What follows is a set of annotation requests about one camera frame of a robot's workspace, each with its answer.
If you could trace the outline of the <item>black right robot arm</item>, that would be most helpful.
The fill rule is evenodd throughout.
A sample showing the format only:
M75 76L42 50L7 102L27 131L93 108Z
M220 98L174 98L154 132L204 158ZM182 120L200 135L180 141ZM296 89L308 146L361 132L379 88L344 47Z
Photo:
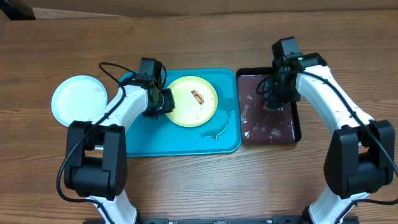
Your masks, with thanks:
M323 172L326 187L307 206L299 223L343 223L359 203L395 205L397 200L369 199L397 176L395 130L359 108L334 79L318 53L303 54L294 37L272 45L273 73L258 85L264 107L278 110L305 97L331 134Z

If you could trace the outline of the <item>black water tray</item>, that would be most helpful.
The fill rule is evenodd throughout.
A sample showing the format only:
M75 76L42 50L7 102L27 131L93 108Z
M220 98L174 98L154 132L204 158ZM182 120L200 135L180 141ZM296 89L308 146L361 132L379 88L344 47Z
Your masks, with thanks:
M295 144L302 138L295 102L279 110L267 110L263 96L256 93L257 84L272 74L271 67L240 68L236 72L241 135L245 145Z

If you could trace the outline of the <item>green scrub sponge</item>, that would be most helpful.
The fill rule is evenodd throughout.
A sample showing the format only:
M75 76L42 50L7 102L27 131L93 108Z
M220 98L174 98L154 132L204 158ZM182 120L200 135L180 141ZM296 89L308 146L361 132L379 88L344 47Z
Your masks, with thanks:
M284 104L277 100L266 100L263 108L266 110L279 110Z

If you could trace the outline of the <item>light blue plate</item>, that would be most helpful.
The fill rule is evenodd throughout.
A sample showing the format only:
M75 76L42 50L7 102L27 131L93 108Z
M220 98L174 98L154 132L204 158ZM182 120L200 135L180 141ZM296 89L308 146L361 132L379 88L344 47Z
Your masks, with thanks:
M64 126L73 121L88 121L107 105L108 94L94 77L78 75L62 82L51 100L52 114Z

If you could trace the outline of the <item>yellow plate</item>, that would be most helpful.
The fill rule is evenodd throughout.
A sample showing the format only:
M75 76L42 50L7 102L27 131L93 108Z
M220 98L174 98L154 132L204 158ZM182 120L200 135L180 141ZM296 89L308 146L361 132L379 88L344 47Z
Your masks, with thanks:
M213 85L196 76L180 77L168 88L172 92L175 108L167 113L171 122L193 128L209 121L218 106L218 95Z

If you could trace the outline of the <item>cardboard backboard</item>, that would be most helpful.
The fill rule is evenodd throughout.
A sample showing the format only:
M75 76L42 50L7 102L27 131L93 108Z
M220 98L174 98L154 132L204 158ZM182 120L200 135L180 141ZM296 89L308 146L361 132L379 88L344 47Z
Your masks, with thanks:
M15 0L1 1L11 20L45 17L181 16L397 9L397 0Z

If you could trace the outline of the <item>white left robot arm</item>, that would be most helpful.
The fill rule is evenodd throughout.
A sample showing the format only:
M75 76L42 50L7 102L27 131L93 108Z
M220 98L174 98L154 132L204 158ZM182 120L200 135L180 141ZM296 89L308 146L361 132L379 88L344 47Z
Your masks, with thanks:
M141 59L138 72L117 81L118 93L89 121L73 121L56 188L67 202L92 203L103 223L136 223L137 209L124 190L127 180L126 132L139 117L158 119L175 108L167 71L154 58Z

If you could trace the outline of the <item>teal plastic tray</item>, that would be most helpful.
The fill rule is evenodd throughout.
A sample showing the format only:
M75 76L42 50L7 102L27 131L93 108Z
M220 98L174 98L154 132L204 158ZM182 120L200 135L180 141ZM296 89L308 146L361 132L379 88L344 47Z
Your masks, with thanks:
M126 132L128 157L191 156L232 153L242 143L236 75L226 68L169 70L166 84L184 76L210 82L218 95L213 117L201 126L185 128L166 115L138 116Z

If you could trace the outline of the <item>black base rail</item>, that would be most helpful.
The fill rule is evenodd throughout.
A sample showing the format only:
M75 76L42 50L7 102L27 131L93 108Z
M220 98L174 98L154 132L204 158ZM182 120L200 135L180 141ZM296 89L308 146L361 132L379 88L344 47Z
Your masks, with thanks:
M304 223L300 221L299 216L274 216L263 219L230 219L230 220L168 220L166 218L146 218L138 223L143 224L297 224Z

